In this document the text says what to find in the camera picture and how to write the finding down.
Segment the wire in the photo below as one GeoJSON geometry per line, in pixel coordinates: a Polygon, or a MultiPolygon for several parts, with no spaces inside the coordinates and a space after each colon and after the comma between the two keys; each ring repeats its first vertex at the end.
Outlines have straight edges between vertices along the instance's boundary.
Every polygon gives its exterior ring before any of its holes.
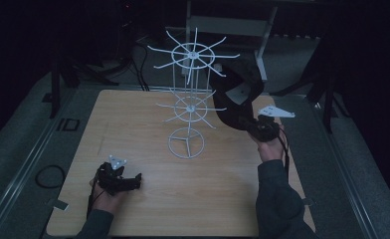
{"type": "Polygon", "coordinates": [[[121,70],[120,72],[117,72],[116,74],[114,75],[110,75],[108,76],[108,79],[109,80],[113,80],[121,75],[123,75],[126,71],[128,71],[130,68],[130,61],[126,64],[126,66],[123,68],[123,70],[121,70]]]}
{"type": "Polygon", "coordinates": [[[65,171],[58,165],[48,165],[48,166],[43,167],[42,169],[40,169],[37,172],[37,174],[36,174],[36,176],[34,178],[34,180],[37,183],[37,185],[39,185],[40,187],[43,187],[43,188],[48,188],[48,189],[62,187],[63,183],[65,182],[65,179],[66,179],[65,171]],[[60,173],[62,174],[62,182],[60,184],[57,184],[57,185],[45,185],[45,184],[43,184],[40,181],[41,173],[43,173],[45,170],[47,170],[49,168],[56,168],[56,169],[58,169],[60,171],[60,173]]]}
{"type": "Polygon", "coordinates": [[[278,135],[277,138],[279,139],[279,142],[282,144],[283,146],[283,150],[285,151],[285,171],[286,171],[286,174],[288,175],[288,178],[289,178],[289,168],[290,168],[290,157],[289,157],[289,140],[288,140],[288,137],[286,136],[286,133],[284,130],[282,130],[280,128],[280,130],[282,131],[282,133],[285,135],[285,138],[286,138],[286,143],[283,142],[282,138],[278,135]]]}
{"type": "Polygon", "coordinates": [[[133,67],[136,70],[135,74],[136,74],[136,77],[137,77],[137,79],[139,81],[139,84],[141,85],[142,90],[149,92],[149,86],[146,83],[146,81],[145,81],[145,79],[143,77],[143,74],[142,74],[143,66],[145,65],[145,61],[146,61],[146,58],[148,56],[148,51],[146,50],[146,48],[144,46],[142,46],[141,44],[139,44],[137,42],[135,42],[135,46],[138,46],[138,47],[142,48],[144,50],[144,52],[145,52],[145,55],[144,55],[144,57],[142,59],[142,63],[141,63],[141,66],[139,67],[139,69],[138,69],[138,67],[136,65],[136,62],[134,61],[133,58],[131,58],[131,63],[132,63],[133,67]]]}
{"type": "Polygon", "coordinates": [[[105,190],[103,190],[103,191],[96,197],[96,199],[94,199],[93,204],[97,201],[97,199],[98,199],[104,192],[105,192],[105,190]]]}
{"type": "Polygon", "coordinates": [[[99,196],[101,195],[101,193],[97,196],[96,199],[93,199],[94,198],[94,192],[96,190],[96,183],[98,182],[98,170],[96,172],[96,175],[94,176],[94,179],[93,179],[93,185],[91,187],[91,193],[90,193],[90,196],[89,196],[89,203],[87,205],[87,218],[89,218],[90,216],[90,212],[91,210],[93,209],[93,204],[94,202],[97,200],[97,198],[99,198],[99,196]]]}

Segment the white wire rack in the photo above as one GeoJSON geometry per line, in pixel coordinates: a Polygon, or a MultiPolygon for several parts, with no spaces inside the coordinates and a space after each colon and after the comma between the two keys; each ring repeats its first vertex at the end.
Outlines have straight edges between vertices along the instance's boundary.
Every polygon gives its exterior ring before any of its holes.
{"type": "Polygon", "coordinates": [[[170,92],[176,98],[174,105],[157,104],[160,107],[172,108],[175,116],[165,121],[183,120],[188,122],[187,127],[182,127],[174,131],[168,138],[168,146],[170,151],[180,158],[193,158],[198,156],[203,150],[205,140],[201,132],[193,128],[193,123],[196,121],[203,121],[209,127],[214,128],[209,122],[205,120],[205,116],[209,111],[224,111],[225,109],[209,108],[207,100],[211,98],[215,92],[208,89],[211,72],[226,77],[215,69],[212,65],[218,58],[237,58],[235,56],[217,56],[212,48],[218,46],[226,40],[226,37],[221,41],[206,46],[197,42],[198,31],[195,30],[194,42],[180,43],[173,38],[168,32],[167,35],[172,39],[177,46],[171,50],[155,49],[150,46],[148,48],[152,51],[170,54],[171,62],[162,66],[154,66],[155,69],[162,69],[165,67],[173,67],[173,87],[170,92]],[[185,87],[184,91],[177,91],[176,88],[176,67],[183,70],[185,87]],[[199,73],[200,70],[207,70],[207,84],[205,89],[199,89],[199,73]]]}

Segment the wooden table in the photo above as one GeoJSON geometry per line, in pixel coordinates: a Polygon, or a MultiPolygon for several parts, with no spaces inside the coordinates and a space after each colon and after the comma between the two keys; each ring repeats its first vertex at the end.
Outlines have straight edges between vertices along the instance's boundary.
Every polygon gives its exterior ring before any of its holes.
{"type": "MultiPolygon", "coordinates": [[[[74,236],[86,221],[89,181],[110,154],[127,159],[124,177],[142,173],[139,190],[128,196],[115,217],[111,236],[257,236],[255,201],[256,144],[245,131],[232,129],[209,112],[192,124],[205,138],[205,148],[191,159],[176,157],[168,137],[187,122],[174,119],[170,92],[100,92],[59,199],[66,211],[54,210],[47,226],[52,236],[74,236]]],[[[254,111],[273,105],[258,97],[254,111]]],[[[209,99],[209,106],[214,107],[209,99]]],[[[293,161],[291,186],[303,196],[293,161]]],[[[314,229],[306,208],[304,219],[314,229]]]]}

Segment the black cloth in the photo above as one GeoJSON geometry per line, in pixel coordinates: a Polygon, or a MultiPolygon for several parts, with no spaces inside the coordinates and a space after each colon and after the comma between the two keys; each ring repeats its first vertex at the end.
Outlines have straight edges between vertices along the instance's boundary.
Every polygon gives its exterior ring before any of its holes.
{"type": "Polygon", "coordinates": [[[304,205],[288,181],[281,160],[258,166],[257,220],[260,238],[318,238],[303,221],[304,205]]]}
{"type": "Polygon", "coordinates": [[[92,210],[76,239],[106,239],[113,218],[109,212],[92,210]]]}

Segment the human hand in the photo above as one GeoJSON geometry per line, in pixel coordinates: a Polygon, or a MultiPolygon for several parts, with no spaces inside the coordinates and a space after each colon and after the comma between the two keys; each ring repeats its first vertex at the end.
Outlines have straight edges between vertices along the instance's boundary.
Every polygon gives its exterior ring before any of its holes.
{"type": "MultiPolygon", "coordinates": [[[[94,185],[94,180],[90,181],[90,186],[94,185]]],[[[117,192],[114,196],[104,191],[98,183],[96,183],[93,194],[93,208],[109,212],[113,215],[119,210],[120,205],[123,203],[126,192],[117,192]]]]}
{"type": "MultiPolygon", "coordinates": [[[[281,129],[280,138],[284,143],[286,143],[286,137],[283,132],[285,127],[282,124],[280,124],[279,127],[281,129]]],[[[248,133],[248,135],[258,145],[258,152],[260,153],[260,158],[262,162],[283,158],[284,146],[280,143],[278,138],[267,142],[261,142],[255,137],[253,137],[250,133],[248,133]]]]}

